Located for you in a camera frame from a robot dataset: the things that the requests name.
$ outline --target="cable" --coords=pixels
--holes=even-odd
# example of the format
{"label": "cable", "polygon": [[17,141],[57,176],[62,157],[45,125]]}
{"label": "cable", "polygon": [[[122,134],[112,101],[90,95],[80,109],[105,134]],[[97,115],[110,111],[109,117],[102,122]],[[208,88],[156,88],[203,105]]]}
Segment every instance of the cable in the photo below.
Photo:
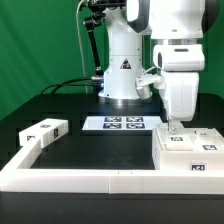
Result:
{"label": "cable", "polygon": [[144,71],[144,72],[142,73],[142,75],[146,75],[147,72],[150,72],[150,71],[152,71],[153,69],[156,69],[156,68],[157,68],[157,67],[152,66],[151,68],[149,68],[149,69],[147,69],[146,71]]}
{"label": "cable", "polygon": [[83,46],[82,46],[82,38],[81,38],[81,33],[80,33],[80,26],[79,26],[79,11],[82,3],[85,0],[81,0],[78,4],[77,11],[76,11],[76,23],[77,23],[77,32],[78,32],[78,40],[79,40],[79,49],[81,53],[81,60],[82,60],[82,70],[83,70],[83,76],[84,78],[87,77],[86,74],[86,66],[85,66],[85,59],[84,59],[84,53],[83,53]]}
{"label": "cable", "polygon": [[[91,80],[91,78],[86,77],[86,78],[71,79],[66,82],[63,82],[61,85],[70,84],[70,83],[79,82],[79,81],[88,81],[88,80]],[[60,86],[57,86],[54,90],[52,90],[51,94],[54,94],[60,88],[61,88]]]}
{"label": "cable", "polygon": [[54,85],[50,85],[50,86],[44,88],[44,89],[41,91],[40,95],[44,94],[44,92],[45,92],[46,90],[48,90],[48,89],[50,89],[50,88],[52,88],[52,87],[55,87],[55,86],[61,88],[61,87],[63,87],[63,86],[91,86],[91,87],[93,87],[93,86],[99,86],[99,85],[97,85],[97,84],[54,84]]}

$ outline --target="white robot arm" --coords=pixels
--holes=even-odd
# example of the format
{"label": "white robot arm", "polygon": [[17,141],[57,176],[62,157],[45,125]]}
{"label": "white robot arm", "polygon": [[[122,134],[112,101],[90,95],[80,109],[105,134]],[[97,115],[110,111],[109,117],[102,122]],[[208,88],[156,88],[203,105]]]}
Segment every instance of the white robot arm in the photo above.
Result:
{"label": "white robot arm", "polygon": [[202,17],[205,0],[127,0],[127,19],[136,31],[151,35],[153,64],[158,75],[136,79],[142,99],[150,97],[148,84],[159,88],[169,123],[176,132],[179,121],[190,121],[195,112],[199,75],[205,59]]}

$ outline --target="black cable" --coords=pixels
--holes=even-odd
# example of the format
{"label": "black cable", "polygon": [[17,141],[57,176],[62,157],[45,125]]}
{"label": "black cable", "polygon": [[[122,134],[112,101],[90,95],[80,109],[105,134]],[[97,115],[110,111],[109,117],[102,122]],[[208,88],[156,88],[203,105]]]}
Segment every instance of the black cable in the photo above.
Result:
{"label": "black cable", "polygon": [[[88,81],[88,80],[92,80],[91,78],[77,78],[77,79],[71,79],[71,80],[68,80],[66,82],[63,82],[62,84],[60,85],[64,85],[64,84],[70,84],[70,83],[73,83],[73,82],[79,82],[79,81]],[[57,90],[59,90],[62,86],[60,86],[59,84],[57,85],[57,87],[55,89],[52,90],[51,94],[54,94]]]}
{"label": "black cable", "polygon": [[52,88],[52,87],[59,87],[59,88],[61,88],[61,87],[63,87],[63,86],[99,86],[98,84],[54,84],[54,85],[50,85],[50,86],[48,86],[48,87],[46,87],[46,88],[44,88],[42,91],[41,91],[41,93],[40,93],[40,95],[42,95],[42,94],[44,94],[44,92],[46,91],[46,90],[48,90],[48,89],[50,89],[50,88]]}

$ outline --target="green screen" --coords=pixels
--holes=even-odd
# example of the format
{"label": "green screen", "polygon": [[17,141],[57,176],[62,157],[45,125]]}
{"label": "green screen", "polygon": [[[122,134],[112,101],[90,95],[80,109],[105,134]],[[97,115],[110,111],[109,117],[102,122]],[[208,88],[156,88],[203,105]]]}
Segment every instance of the green screen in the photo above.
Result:
{"label": "green screen", "polygon": [[[221,0],[219,18],[203,39],[206,68],[200,72],[199,91],[224,98],[223,4]],[[46,86],[83,76],[75,19],[77,5],[78,0],[0,0],[0,119]],[[87,76],[94,75],[94,64],[82,21],[90,15],[88,9],[83,9],[79,16]],[[105,69],[105,25],[96,28],[95,34]],[[145,68],[150,66],[149,46],[149,37],[145,37]],[[66,87],[66,92],[85,92],[85,88]]]}

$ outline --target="black table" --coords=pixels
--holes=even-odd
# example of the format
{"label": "black table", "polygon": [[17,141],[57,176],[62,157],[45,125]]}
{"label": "black table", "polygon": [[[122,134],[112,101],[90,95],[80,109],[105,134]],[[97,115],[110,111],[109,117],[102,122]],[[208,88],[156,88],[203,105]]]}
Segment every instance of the black table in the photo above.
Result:
{"label": "black table", "polygon": [[[117,106],[94,95],[40,95],[0,122],[0,169],[20,149],[18,133],[45,119],[69,120],[69,133],[43,150],[32,168],[154,169],[151,131],[82,131],[87,116],[161,116],[151,103]],[[224,135],[224,100],[200,94],[185,127]],[[0,223],[223,223],[222,195],[0,193]]]}

